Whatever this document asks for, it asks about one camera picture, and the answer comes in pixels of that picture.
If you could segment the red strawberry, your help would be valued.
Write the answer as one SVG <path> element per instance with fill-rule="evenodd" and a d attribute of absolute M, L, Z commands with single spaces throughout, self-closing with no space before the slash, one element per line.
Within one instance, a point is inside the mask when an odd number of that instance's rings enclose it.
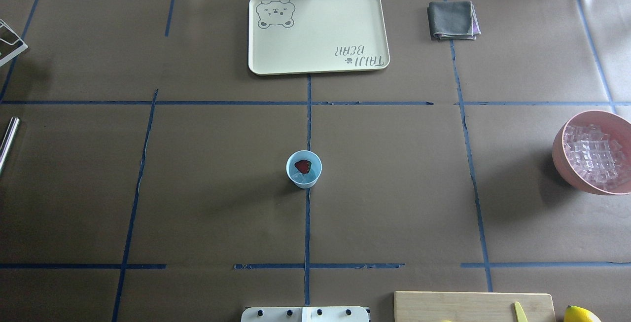
<path fill-rule="evenodd" d="M 303 175 L 309 174 L 311 172 L 312 162 L 307 159 L 298 160 L 294 163 L 295 169 L 297 169 L 298 173 Z"/>

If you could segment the steel muddler with black tip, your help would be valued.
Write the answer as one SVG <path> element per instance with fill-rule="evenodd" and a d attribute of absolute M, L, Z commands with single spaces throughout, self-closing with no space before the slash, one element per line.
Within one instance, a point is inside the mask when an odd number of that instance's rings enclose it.
<path fill-rule="evenodd" d="M 6 161 L 9 156 L 10 149 L 13 146 L 14 138 L 16 137 L 17 131 L 20 126 L 20 122 L 21 122 L 20 118 L 12 117 L 9 120 L 9 123 L 7 125 L 7 129 L 6 129 L 6 132 L 4 134 L 4 137 L 2 139 L 1 146 L 0 146 L 0 174 L 1 175 L 6 165 Z"/>

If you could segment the light blue cup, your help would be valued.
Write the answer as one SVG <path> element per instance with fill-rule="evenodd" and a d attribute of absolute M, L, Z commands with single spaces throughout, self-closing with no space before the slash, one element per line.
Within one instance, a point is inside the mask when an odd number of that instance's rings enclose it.
<path fill-rule="evenodd" d="M 299 188 L 313 187 L 322 174 L 322 161 L 314 152 L 301 150 L 293 153 L 286 162 L 288 178 Z"/>

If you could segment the ice cube in cup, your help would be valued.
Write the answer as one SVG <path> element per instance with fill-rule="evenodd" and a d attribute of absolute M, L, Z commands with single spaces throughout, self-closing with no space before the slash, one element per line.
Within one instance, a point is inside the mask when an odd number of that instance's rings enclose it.
<path fill-rule="evenodd" d="M 318 176 L 315 172 L 309 172 L 307 174 L 303 174 L 302 172 L 295 172 L 290 175 L 291 180 L 301 188 L 309 188 L 314 185 L 314 182 L 317 180 Z"/>

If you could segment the pile of clear ice cubes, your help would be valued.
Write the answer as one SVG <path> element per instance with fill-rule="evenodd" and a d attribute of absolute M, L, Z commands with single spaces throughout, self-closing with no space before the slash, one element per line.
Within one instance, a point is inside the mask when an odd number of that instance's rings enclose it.
<path fill-rule="evenodd" d="M 600 126 L 567 126 L 563 148 L 571 167 L 595 187 L 610 191 L 631 179 L 630 160 L 624 147 Z"/>

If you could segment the cream bear tray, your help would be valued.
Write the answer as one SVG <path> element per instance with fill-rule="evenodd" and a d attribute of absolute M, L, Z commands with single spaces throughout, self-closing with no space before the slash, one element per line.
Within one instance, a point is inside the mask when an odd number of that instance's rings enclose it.
<path fill-rule="evenodd" d="M 249 1 L 254 74 L 379 71 L 389 64 L 381 0 Z"/>

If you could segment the grey folded cloth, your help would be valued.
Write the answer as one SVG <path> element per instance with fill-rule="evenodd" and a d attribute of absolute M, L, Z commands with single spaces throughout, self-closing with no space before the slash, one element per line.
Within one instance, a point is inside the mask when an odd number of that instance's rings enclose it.
<path fill-rule="evenodd" d="M 429 30 L 439 40 L 475 40 L 482 34 L 470 0 L 431 1 L 427 8 Z"/>

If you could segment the wooden cutting board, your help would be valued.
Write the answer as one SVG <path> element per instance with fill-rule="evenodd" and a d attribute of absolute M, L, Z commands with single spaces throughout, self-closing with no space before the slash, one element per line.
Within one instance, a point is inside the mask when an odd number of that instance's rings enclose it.
<path fill-rule="evenodd" d="M 529 322 L 555 322 L 554 302 L 545 293 L 393 293 L 396 322 L 516 322 L 518 302 Z"/>

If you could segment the yellow plastic knife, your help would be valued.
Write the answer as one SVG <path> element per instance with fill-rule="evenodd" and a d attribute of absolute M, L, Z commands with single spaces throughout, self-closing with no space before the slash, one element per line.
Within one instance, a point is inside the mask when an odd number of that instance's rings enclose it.
<path fill-rule="evenodd" d="M 516 316 L 516 322 L 528 322 L 525 311 L 522 307 L 522 304 L 518 301 L 514 302 L 514 311 Z"/>

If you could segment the pink bowl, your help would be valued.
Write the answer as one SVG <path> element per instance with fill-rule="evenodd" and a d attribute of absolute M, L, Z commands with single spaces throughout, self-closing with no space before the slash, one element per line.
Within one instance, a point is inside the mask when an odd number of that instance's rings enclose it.
<path fill-rule="evenodd" d="M 623 154 L 630 155 L 631 124 L 627 120 L 608 111 L 582 111 L 571 117 L 555 136 L 554 144 L 552 145 L 552 159 L 556 170 L 567 183 L 579 191 L 595 195 L 629 195 L 631 191 L 629 182 L 610 190 L 601 189 L 581 178 L 579 172 L 572 167 L 570 157 L 565 154 L 563 148 L 566 143 L 563 136 L 569 126 L 586 126 L 589 124 L 599 125 L 609 135 L 613 135 L 616 140 L 621 140 Z"/>

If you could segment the yellow lemon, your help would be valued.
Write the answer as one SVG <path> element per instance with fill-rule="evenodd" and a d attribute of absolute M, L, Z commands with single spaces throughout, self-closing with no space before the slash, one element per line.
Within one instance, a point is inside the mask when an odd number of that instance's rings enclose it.
<path fill-rule="evenodd" d="M 592 311 L 576 305 L 568 305 L 563 316 L 564 322 L 601 322 Z"/>

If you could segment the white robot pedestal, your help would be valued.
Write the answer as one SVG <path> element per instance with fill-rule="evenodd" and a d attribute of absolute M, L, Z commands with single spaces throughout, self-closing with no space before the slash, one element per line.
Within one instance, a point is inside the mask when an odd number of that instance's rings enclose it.
<path fill-rule="evenodd" d="M 242 322 L 370 322 L 369 308 L 362 306 L 250 307 Z"/>

